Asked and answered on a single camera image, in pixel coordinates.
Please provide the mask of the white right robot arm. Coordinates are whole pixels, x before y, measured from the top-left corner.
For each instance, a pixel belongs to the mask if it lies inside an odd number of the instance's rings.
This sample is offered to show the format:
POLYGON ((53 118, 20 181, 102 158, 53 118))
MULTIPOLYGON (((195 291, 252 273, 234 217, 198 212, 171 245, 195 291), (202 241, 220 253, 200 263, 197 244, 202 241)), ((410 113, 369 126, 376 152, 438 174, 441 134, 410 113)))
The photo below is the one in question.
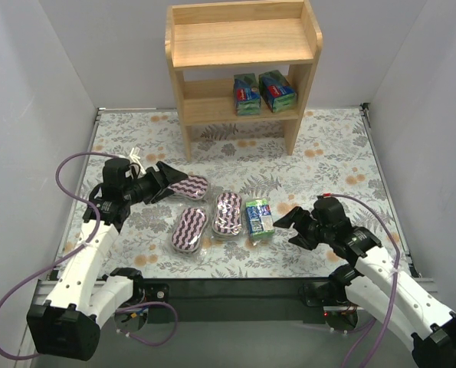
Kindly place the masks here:
POLYGON ((370 230, 354 226, 335 198, 295 207, 274 226, 293 228, 290 243, 308 250, 327 244, 346 265, 330 275, 335 288, 368 311, 409 349, 419 367, 456 367, 456 312, 395 265, 370 230))

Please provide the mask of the green blue sponge pack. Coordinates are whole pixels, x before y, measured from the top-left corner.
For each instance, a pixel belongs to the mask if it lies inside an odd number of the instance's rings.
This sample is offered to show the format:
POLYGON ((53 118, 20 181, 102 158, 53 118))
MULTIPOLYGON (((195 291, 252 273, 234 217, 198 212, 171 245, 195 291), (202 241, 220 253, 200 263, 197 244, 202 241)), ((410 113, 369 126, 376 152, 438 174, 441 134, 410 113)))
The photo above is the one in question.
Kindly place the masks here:
POLYGON ((275 233, 271 207, 266 198, 251 199, 245 203, 248 234, 252 243, 264 241, 275 233))
POLYGON ((261 112, 261 95, 255 74, 234 76, 233 96, 238 116, 254 116, 261 112))
POLYGON ((297 92, 279 71, 273 70, 258 76, 259 90, 272 113, 280 113, 295 108, 297 92))

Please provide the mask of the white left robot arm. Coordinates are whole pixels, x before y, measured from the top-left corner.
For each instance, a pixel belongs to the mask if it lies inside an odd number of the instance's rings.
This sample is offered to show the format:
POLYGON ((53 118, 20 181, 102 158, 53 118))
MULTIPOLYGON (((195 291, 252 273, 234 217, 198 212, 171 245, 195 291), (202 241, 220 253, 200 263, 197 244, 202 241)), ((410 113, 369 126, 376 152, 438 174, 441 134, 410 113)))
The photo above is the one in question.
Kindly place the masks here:
POLYGON ((118 309, 140 302, 142 274, 135 268, 113 271, 99 291, 94 285, 101 265, 118 239, 132 205, 157 203, 187 174, 163 162, 139 175, 125 158, 108 159, 102 183, 89 194, 80 230, 82 244, 70 252, 66 267, 43 304, 33 304, 27 323, 39 354, 89 360, 100 330, 118 309))

